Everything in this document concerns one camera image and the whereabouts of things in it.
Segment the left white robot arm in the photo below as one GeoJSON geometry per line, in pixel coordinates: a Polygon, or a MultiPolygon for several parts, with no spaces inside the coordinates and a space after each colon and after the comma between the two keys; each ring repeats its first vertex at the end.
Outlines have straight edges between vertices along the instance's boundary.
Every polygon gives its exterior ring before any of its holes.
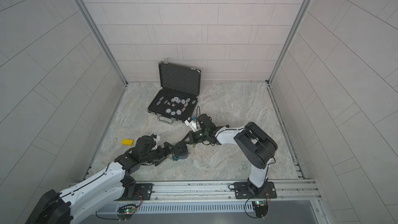
{"type": "Polygon", "coordinates": [[[124,194],[135,195],[131,176],[143,164],[159,165],[173,153],[174,145],[158,145],[158,135],[140,137],[134,147],[118,156],[105,169],[60,192],[43,194],[27,219],[28,224],[78,224],[124,194]]]}

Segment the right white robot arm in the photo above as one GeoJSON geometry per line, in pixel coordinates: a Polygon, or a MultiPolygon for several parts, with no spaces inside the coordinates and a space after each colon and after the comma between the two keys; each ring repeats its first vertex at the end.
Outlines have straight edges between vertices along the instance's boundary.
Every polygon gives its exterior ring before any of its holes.
{"type": "Polygon", "coordinates": [[[190,145],[237,145],[251,164],[246,183],[234,183],[232,190],[236,198],[274,198],[268,187],[269,167],[276,163],[276,142],[257,124],[249,122],[243,127],[232,128],[229,125],[216,126],[206,114],[188,118],[184,122],[191,131],[183,138],[190,145]]]}

